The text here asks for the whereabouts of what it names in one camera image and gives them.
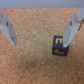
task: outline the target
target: yellow marking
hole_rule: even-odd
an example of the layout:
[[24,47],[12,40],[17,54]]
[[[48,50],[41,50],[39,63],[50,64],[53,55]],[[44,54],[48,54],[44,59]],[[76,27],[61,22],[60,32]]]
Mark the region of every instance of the yellow marking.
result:
[[64,54],[64,52],[59,52],[59,50],[55,50],[55,53],[61,53],[61,54]]
[[62,38],[57,38],[56,39],[56,44],[58,43],[58,40],[60,40],[60,44],[62,43]]

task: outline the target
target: small box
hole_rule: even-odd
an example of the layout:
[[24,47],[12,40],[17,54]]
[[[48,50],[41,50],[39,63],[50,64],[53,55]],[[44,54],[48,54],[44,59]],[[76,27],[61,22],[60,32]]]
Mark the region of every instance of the small box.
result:
[[69,50],[69,45],[66,48],[64,48],[62,38],[63,38],[63,36],[54,35],[53,45],[52,45],[52,54],[53,55],[67,56],[67,53]]

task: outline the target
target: purple block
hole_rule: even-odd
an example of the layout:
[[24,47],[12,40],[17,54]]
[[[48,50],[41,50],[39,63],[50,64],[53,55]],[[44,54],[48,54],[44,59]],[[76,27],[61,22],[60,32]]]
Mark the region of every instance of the purple block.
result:
[[60,56],[67,56],[69,45],[66,48],[63,48],[63,36],[56,36],[54,35],[53,38],[53,45],[52,45],[52,54],[53,55],[60,55]]

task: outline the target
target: floor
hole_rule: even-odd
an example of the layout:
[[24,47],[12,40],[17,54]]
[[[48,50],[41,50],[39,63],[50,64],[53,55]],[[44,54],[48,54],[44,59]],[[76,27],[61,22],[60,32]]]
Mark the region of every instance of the floor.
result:
[[84,84],[84,25],[67,56],[52,55],[54,35],[63,36],[78,9],[0,9],[18,38],[13,47],[0,32],[0,84]]

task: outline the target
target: textured brown surface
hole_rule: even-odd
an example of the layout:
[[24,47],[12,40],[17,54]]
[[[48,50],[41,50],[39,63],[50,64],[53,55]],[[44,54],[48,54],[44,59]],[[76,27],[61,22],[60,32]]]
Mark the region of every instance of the textured brown surface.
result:
[[4,9],[14,26],[14,48],[0,32],[0,84],[84,84],[84,28],[75,34],[67,57],[52,55],[54,35],[79,8]]

